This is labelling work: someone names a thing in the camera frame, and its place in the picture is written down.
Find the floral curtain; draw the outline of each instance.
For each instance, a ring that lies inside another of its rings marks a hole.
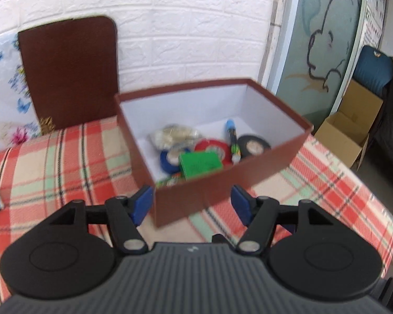
[[[17,33],[0,35],[0,150],[41,134]]]

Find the brown box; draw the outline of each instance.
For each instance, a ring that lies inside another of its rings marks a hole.
[[[131,156],[138,186],[167,177],[160,153],[149,134],[168,124],[197,128],[207,138],[225,140],[225,122],[232,118],[238,136],[255,134],[272,149],[234,166],[155,191],[156,226],[201,211],[230,196],[231,187],[251,187],[286,168],[312,131],[312,125],[250,79],[181,83],[115,96],[118,123]]]
[[[378,96],[351,80],[338,111],[325,119],[314,136],[348,167],[359,157],[358,168],[382,103]]]

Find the red plaid fabric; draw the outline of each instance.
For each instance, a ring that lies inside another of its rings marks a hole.
[[[335,216],[380,253],[387,272],[393,257],[393,216],[338,158],[310,136],[290,166],[254,186],[257,195],[273,197],[281,204],[297,205],[310,199]],[[237,243],[245,231],[229,200],[190,216],[204,238],[221,233]],[[204,224],[210,230],[202,230]],[[273,243],[290,235],[278,226]]]
[[[115,118],[75,126],[0,152],[0,257],[11,242],[73,199],[103,204],[131,195],[126,146]],[[89,231],[108,239],[105,226]],[[0,303],[9,296],[0,276]]]
[[[22,234],[73,199],[102,204],[115,195],[131,195],[128,150],[115,118],[91,122],[40,137],[0,152],[0,257]],[[384,261],[393,255],[393,218],[361,181],[313,137],[291,165],[250,190],[282,204],[308,198],[369,241]],[[156,241],[205,242],[222,233],[236,243],[245,231],[230,200],[163,228],[146,217],[139,231]],[[90,232],[108,240],[105,226]],[[274,242],[290,235],[278,227]],[[9,292],[0,276],[0,303]]]

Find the glass door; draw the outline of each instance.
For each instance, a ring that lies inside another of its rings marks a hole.
[[[329,115],[357,34],[362,0],[298,0],[276,95],[318,129]]]

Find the blue gripper pad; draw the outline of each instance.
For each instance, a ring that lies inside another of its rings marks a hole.
[[[254,198],[243,189],[239,190],[236,186],[231,188],[231,205],[244,226],[248,226],[253,220],[250,199]]]
[[[153,205],[153,188],[144,186],[138,190],[130,200],[134,201],[134,210],[129,217],[135,226],[139,226]]]

